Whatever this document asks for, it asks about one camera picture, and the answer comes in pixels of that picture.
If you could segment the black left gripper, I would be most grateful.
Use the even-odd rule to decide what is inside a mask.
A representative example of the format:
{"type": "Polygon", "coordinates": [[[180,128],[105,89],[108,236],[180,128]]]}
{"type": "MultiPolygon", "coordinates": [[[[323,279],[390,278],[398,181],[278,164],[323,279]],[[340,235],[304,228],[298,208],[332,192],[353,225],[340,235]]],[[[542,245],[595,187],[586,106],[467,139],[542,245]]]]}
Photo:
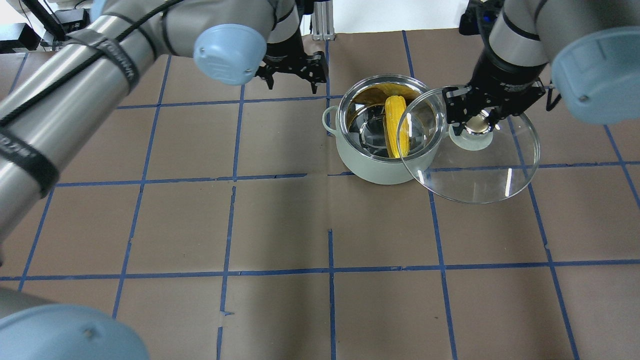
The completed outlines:
{"type": "Polygon", "coordinates": [[[268,43],[266,53],[254,74],[265,81],[267,88],[274,89],[274,74],[283,73],[296,75],[310,84],[311,93],[316,95],[318,88],[326,84],[329,77],[329,64],[323,51],[307,54],[304,48],[302,34],[299,29],[288,39],[268,43]]]}

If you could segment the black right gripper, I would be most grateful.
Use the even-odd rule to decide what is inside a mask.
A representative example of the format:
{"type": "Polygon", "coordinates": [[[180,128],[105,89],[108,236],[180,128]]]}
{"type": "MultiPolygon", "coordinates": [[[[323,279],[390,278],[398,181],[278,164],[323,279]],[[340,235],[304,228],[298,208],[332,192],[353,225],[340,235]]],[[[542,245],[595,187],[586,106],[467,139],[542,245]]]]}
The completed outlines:
{"type": "Polygon", "coordinates": [[[460,136],[472,117],[488,109],[487,131],[499,132],[502,120],[519,116],[546,93],[540,82],[545,66],[511,64],[485,48],[466,85],[442,89],[449,129],[460,136]]]}

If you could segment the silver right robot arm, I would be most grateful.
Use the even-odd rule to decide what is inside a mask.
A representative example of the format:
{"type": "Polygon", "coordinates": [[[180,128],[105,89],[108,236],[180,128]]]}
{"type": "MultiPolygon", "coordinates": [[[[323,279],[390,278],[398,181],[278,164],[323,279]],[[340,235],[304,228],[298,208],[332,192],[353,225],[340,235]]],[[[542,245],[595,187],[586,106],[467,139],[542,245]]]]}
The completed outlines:
{"type": "Polygon", "coordinates": [[[639,118],[637,0],[469,0],[458,30],[484,48],[466,85],[442,89],[456,137],[493,132],[544,95],[585,123],[639,118]]]}

